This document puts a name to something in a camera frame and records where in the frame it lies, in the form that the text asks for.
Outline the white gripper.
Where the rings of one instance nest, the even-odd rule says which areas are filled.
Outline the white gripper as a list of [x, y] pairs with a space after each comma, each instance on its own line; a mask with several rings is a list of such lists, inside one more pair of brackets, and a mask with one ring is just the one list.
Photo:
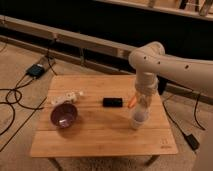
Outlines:
[[146, 113], [150, 112], [150, 105], [152, 101], [152, 96], [157, 92], [158, 81], [154, 80], [150, 82], [135, 82], [136, 89], [136, 99], [137, 102], [134, 106], [134, 113], [141, 113], [142, 107], [141, 104], [145, 104], [144, 110]]

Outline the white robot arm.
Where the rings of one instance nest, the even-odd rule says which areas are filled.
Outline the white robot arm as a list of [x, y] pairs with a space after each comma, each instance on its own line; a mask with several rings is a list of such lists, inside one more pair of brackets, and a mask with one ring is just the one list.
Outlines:
[[[136, 102], [132, 103], [131, 118], [134, 129], [148, 119], [158, 76], [213, 98], [213, 61], [167, 55], [160, 42], [132, 50], [128, 61], [136, 70]], [[192, 171], [213, 171], [213, 119], [209, 121]]]

